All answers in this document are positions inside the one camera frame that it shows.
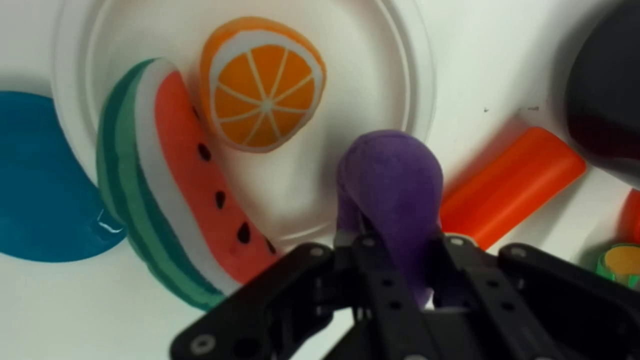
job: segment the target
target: plate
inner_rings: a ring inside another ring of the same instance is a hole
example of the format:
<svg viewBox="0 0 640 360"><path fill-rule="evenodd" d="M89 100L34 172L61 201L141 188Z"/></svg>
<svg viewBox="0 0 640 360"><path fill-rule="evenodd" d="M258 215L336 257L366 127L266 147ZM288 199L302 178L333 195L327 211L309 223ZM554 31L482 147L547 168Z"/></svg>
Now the plate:
<svg viewBox="0 0 640 360"><path fill-rule="evenodd" d="M415 0L69 0L54 54L53 93L69 142L97 183L97 132L118 79L146 58L174 63L196 100L200 50L225 23L262 17L311 39L327 63L315 119L269 154L220 149L239 203L280 249L333 243L335 168L371 131L427 136L434 66Z"/></svg>

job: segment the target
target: white table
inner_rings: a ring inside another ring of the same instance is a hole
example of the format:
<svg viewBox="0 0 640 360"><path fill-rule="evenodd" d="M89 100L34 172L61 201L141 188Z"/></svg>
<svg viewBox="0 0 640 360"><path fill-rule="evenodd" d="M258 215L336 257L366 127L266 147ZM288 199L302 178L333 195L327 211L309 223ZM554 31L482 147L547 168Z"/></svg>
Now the white table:
<svg viewBox="0 0 640 360"><path fill-rule="evenodd" d="M434 124L424 138L455 178L515 114L553 124L549 94L561 40L607 0L421 0L439 73ZM49 93L62 0L0 0L0 88ZM614 235L629 187L593 170L504 243L576 261ZM200 315L180 304L125 243L76 265L0 257L2 360L159 360ZM298 359L320 359L348 317Z"/></svg>

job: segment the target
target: purple foam ball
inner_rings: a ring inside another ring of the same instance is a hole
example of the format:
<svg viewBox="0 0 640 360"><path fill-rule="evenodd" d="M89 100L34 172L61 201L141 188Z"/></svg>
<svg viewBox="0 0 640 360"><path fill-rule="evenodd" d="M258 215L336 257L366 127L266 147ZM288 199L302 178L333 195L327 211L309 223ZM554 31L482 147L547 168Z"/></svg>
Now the purple foam ball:
<svg viewBox="0 0 640 360"><path fill-rule="evenodd" d="M411 134L364 134L338 164L338 233L361 233L361 218L369 218L421 304L429 297L429 241L440 235L440 199L440 163Z"/></svg>

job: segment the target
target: red object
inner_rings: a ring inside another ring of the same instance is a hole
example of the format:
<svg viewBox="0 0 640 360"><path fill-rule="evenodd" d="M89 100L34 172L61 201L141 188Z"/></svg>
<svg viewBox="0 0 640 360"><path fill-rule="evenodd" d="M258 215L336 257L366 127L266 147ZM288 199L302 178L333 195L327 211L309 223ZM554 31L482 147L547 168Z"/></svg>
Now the red object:
<svg viewBox="0 0 640 360"><path fill-rule="evenodd" d="M640 193L632 190L625 203L619 236L640 245Z"/></svg>
<svg viewBox="0 0 640 360"><path fill-rule="evenodd" d="M250 282L278 261L278 252L234 201L178 73L159 91L157 127L171 172L215 261L241 285Z"/></svg>
<svg viewBox="0 0 640 360"><path fill-rule="evenodd" d="M542 129L528 129L474 172L440 209L444 233L486 250L587 172L587 161Z"/></svg>

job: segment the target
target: yellow object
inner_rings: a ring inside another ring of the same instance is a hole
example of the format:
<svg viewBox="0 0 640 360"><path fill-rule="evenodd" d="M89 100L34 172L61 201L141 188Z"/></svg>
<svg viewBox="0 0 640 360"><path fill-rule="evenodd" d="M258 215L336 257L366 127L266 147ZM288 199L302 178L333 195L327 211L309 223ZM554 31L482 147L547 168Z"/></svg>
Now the yellow object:
<svg viewBox="0 0 640 360"><path fill-rule="evenodd" d="M619 247L613 249L605 265L619 276L619 278L629 278L629 276L639 276L640 275L640 249L639 247Z"/></svg>
<svg viewBox="0 0 640 360"><path fill-rule="evenodd" d="M315 45L266 18L226 23L203 53L206 123L226 145L249 152L269 152L292 138L318 109L325 83Z"/></svg>

